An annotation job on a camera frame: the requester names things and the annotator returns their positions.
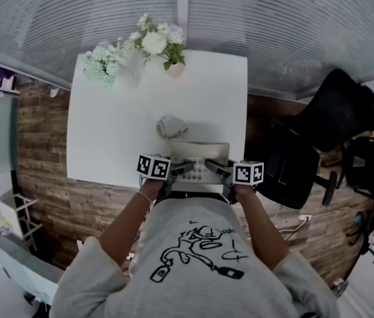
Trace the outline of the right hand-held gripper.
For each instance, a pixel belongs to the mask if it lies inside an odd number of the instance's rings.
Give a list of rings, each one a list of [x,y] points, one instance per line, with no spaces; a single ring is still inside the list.
[[[205,167],[221,177],[223,182],[223,196],[232,205],[236,200],[236,185],[250,186],[255,191],[257,185],[263,182],[263,162],[233,162],[225,166],[215,160],[206,159]]]

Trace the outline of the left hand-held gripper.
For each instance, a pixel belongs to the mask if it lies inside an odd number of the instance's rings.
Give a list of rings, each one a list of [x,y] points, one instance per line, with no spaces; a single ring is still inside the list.
[[[163,187],[158,196],[169,196],[176,175],[186,174],[194,169],[194,161],[173,164],[171,159],[159,155],[140,154],[137,162],[137,172],[148,180],[162,181]]]

